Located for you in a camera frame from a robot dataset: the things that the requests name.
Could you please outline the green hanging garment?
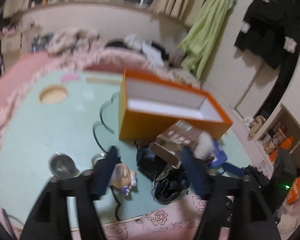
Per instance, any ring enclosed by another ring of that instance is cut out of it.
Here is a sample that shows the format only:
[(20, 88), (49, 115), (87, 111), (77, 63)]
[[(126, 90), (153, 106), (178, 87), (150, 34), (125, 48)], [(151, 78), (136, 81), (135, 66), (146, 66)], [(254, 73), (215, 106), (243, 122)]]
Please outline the green hanging garment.
[(178, 48), (186, 54), (181, 66), (197, 79), (201, 78), (226, 15), (236, 1), (206, 0), (194, 19), (189, 33), (179, 43)]

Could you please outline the orange cardboard box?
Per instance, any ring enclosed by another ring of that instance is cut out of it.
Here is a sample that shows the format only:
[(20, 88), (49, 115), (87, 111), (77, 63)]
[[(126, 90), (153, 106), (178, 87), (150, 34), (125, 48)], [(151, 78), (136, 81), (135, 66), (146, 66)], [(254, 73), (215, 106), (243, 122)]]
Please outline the orange cardboard box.
[(154, 140), (178, 120), (215, 139), (233, 124), (209, 92), (125, 69), (119, 93), (120, 140)]

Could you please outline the white fur pompom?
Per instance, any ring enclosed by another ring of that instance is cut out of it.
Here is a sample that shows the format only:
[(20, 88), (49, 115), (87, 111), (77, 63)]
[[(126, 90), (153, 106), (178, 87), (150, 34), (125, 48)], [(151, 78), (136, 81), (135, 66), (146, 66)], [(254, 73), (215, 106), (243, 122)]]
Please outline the white fur pompom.
[(207, 132), (202, 132), (197, 138), (193, 155), (197, 159), (206, 159), (214, 154), (213, 138)]

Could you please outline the brown printed small carton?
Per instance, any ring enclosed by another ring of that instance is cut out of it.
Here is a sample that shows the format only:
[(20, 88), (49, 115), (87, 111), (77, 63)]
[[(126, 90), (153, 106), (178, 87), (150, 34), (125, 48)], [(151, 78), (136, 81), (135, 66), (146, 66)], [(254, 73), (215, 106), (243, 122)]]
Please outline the brown printed small carton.
[(161, 159), (178, 169), (181, 152), (184, 146), (194, 150), (204, 132), (183, 120), (178, 120), (170, 128), (159, 134), (155, 142), (151, 142), (149, 150)]

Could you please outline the black hanging garment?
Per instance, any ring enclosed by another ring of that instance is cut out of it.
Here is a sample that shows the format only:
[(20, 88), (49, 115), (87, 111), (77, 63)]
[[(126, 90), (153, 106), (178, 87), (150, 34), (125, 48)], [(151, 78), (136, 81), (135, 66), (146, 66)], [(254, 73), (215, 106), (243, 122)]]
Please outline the black hanging garment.
[(300, 9), (293, 0), (253, 0), (235, 46), (261, 57), (273, 69), (294, 68), (300, 49)]

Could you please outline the silver tape roll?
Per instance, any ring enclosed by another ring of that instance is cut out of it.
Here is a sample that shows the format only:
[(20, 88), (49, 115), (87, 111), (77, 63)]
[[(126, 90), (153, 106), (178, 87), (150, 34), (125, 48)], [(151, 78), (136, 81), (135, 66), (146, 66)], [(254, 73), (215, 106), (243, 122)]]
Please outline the silver tape roll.
[(79, 174), (73, 159), (64, 153), (57, 152), (50, 158), (49, 169), (59, 179), (74, 178)]

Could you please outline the white-haired figurine keychain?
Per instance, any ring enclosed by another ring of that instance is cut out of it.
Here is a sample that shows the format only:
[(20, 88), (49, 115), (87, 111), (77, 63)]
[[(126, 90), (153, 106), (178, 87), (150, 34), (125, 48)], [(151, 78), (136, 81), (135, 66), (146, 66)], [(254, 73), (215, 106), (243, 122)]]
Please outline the white-haired figurine keychain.
[(136, 173), (121, 161), (120, 157), (107, 157), (106, 153), (99, 153), (92, 157), (93, 182), (92, 193), (98, 197), (105, 195), (106, 184), (128, 196), (132, 188), (137, 186)]

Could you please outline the orange bottle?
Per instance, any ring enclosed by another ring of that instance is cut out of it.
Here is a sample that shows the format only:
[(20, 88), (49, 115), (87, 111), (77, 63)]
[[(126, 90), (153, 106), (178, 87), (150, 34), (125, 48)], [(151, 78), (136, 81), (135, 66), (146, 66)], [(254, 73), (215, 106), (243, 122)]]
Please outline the orange bottle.
[(294, 141), (294, 137), (287, 137), (281, 144), (270, 154), (269, 159), (271, 162), (274, 162), (277, 158), (277, 153), (279, 148), (283, 148), (284, 150), (290, 150)]

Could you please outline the cream knit sweater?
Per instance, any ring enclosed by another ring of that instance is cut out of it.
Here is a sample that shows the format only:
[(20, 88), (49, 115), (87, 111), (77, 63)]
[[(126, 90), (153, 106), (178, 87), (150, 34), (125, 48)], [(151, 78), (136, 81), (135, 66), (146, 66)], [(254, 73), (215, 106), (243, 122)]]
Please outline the cream knit sweater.
[(91, 42), (99, 38), (95, 29), (84, 27), (68, 27), (54, 33), (47, 45), (49, 55), (59, 55), (68, 49), (75, 48), (79, 40)]

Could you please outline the blue tin box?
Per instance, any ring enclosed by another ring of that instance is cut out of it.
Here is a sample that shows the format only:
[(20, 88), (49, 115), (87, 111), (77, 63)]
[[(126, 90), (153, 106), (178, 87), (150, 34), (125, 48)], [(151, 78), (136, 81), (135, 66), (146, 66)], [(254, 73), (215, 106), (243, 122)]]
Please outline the blue tin box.
[(220, 168), (227, 160), (226, 153), (218, 141), (213, 141), (214, 151), (212, 154), (213, 160), (210, 161), (207, 166), (208, 168)]

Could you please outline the pink bed quilt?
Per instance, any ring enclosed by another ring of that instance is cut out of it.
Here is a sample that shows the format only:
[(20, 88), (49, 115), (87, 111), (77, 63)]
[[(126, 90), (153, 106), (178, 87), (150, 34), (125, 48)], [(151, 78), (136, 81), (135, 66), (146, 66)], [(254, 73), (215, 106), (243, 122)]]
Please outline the pink bed quilt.
[(49, 56), (46, 52), (25, 54), (0, 77), (0, 139), (18, 103), (39, 79), (55, 70), (81, 72), (89, 67), (119, 73), (126, 68), (137, 68), (164, 80), (200, 87), (197, 79), (187, 70), (157, 66), (141, 53), (106, 47), (100, 41), (92, 42), (89, 48), (57, 57)]

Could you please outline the black lace doll dress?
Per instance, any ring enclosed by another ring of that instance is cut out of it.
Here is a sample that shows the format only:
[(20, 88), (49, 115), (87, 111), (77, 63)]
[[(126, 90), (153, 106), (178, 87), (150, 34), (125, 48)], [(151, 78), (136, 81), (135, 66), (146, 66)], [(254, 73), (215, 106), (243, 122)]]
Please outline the black lace doll dress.
[(137, 149), (136, 165), (138, 170), (151, 182), (151, 194), (159, 204), (169, 204), (186, 195), (190, 188), (185, 170), (174, 168), (154, 154), (149, 144), (134, 143)]

